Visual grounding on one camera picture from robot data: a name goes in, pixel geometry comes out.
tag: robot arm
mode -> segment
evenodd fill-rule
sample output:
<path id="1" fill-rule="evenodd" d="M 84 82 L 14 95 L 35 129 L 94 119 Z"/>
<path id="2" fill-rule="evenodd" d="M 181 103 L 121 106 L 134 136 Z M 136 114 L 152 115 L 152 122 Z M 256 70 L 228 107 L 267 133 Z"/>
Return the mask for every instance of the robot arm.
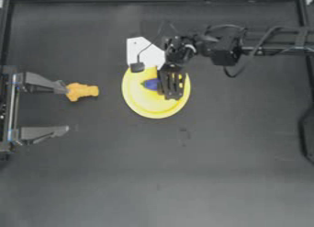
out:
<path id="1" fill-rule="evenodd" d="M 157 92 L 177 100 L 184 92 L 184 65 L 208 57 L 228 77 L 236 77 L 255 56 L 314 55 L 314 29 L 271 27 L 263 33 L 235 25 L 208 27 L 203 34 L 174 36 L 164 43 L 165 62 L 157 71 Z"/>

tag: black table surface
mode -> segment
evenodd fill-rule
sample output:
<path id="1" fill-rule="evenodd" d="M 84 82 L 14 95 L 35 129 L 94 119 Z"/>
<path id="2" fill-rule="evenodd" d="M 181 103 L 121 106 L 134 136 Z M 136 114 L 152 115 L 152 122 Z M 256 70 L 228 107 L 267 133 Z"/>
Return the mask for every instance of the black table surface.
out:
<path id="1" fill-rule="evenodd" d="M 311 102 L 304 58 L 256 58 L 228 79 L 196 57 L 186 106 L 141 118 L 121 97 L 125 39 L 153 38 L 162 20 L 181 32 L 297 25 L 292 3 L 14 6 L 7 64 L 98 85 L 100 95 L 22 95 L 19 124 L 70 132 L 18 148 L 0 171 L 1 227 L 312 225 L 314 168 L 296 129 Z"/>

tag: orange toy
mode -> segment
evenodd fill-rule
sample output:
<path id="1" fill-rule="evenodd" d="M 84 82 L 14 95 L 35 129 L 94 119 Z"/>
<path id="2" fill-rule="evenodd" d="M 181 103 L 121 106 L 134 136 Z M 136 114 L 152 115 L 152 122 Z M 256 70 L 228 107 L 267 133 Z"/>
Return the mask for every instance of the orange toy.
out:
<path id="1" fill-rule="evenodd" d="M 77 101 L 80 97 L 86 96 L 97 96 L 98 95 L 98 89 L 94 85 L 82 85 L 78 83 L 73 83 L 66 85 L 68 93 L 66 98 L 70 102 Z"/>

